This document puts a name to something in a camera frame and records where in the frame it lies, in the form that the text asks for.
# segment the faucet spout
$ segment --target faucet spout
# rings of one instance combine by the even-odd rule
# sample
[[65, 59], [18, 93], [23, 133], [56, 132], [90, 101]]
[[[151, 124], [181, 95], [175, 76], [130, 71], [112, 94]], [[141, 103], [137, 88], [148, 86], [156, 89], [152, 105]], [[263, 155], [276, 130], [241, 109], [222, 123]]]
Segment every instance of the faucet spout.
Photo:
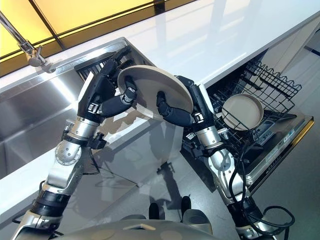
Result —
[[0, 11], [0, 22], [4, 28], [14, 37], [18, 46], [24, 51], [28, 64], [33, 67], [41, 67], [47, 73], [53, 73], [55, 70], [51, 68], [51, 64], [41, 55], [42, 46], [34, 48], [32, 44], [24, 39], [18, 30], [9, 22], [6, 16]]

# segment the kitchen counter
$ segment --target kitchen counter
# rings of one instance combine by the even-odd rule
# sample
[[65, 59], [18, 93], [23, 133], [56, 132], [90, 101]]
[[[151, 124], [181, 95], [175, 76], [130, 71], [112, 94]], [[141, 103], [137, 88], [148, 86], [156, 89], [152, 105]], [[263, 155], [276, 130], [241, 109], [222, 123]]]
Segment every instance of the kitchen counter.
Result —
[[[125, 37], [157, 67], [209, 87], [319, 16], [319, 10], [318, 0], [308, 3], [302, 0], [199, 0], [80, 44], [48, 60], [58, 62], [92, 46]], [[0, 78], [0, 89], [10, 88], [34, 72], [33, 67], [27, 66], [10, 73]], [[111, 148], [116, 148], [154, 122], [137, 117], [132, 125], [115, 135], [107, 135], [106, 139]], [[53, 163], [53, 151], [0, 180], [0, 196], [7, 196], [0, 199], [1, 222], [9, 216], [9, 209], [37, 191]]]

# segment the dishwasher rack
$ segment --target dishwasher rack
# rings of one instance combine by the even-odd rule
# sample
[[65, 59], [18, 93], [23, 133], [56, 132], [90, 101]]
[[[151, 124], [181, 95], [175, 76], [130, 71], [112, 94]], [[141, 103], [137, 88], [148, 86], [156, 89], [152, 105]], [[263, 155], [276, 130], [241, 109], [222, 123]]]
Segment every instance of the dishwasher rack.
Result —
[[[227, 140], [238, 151], [244, 145], [253, 145], [261, 137], [265, 136], [270, 123], [275, 123], [281, 118], [285, 118], [287, 113], [295, 106], [292, 98], [302, 89], [302, 86], [288, 80], [286, 76], [281, 76], [279, 72], [262, 64], [260, 61], [251, 60], [240, 68], [238, 77], [228, 79], [218, 87], [212, 86], [209, 97], [215, 112], [215, 124], [217, 129], [227, 128], [229, 139]], [[236, 94], [250, 94], [260, 100], [263, 105], [264, 113], [261, 124], [254, 129], [249, 129], [235, 116], [223, 108], [225, 101]], [[222, 116], [222, 109], [227, 113]], [[236, 119], [244, 131], [234, 130], [229, 127], [224, 118]]]

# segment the sink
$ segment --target sink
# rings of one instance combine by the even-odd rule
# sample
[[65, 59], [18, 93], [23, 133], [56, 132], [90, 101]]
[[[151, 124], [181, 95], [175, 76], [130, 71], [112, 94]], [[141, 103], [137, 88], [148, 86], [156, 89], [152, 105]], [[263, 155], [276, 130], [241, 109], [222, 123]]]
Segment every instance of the sink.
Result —
[[0, 179], [59, 143], [66, 119], [77, 115], [84, 73], [126, 46], [131, 52], [122, 61], [153, 66], [122, 37], [54, 64], [54, 73], [34, 73], [0, 90]]

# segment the dish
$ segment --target dish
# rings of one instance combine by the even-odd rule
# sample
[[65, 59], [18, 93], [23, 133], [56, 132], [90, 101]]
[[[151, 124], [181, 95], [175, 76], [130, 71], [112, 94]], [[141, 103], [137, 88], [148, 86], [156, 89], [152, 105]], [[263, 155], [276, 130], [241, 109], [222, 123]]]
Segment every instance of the dish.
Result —
[[264, 107], [250, 94], [236, 94], [222, 106], [222, 119], [230, 128], [246, 131], [257, 127], [264, 116]]
[[152, 119], [162, 120], [158, 113], [157, 93], [165, 93], [167, 103], [191, 113], [194, 109], [191, 95], [182, 82], [172, 74], [149, 65], [135, 65], [122, 70], [118, 76], [121, 93], [126, 89], [125, 76], [131, 76], [137, 87], [136, 110]]

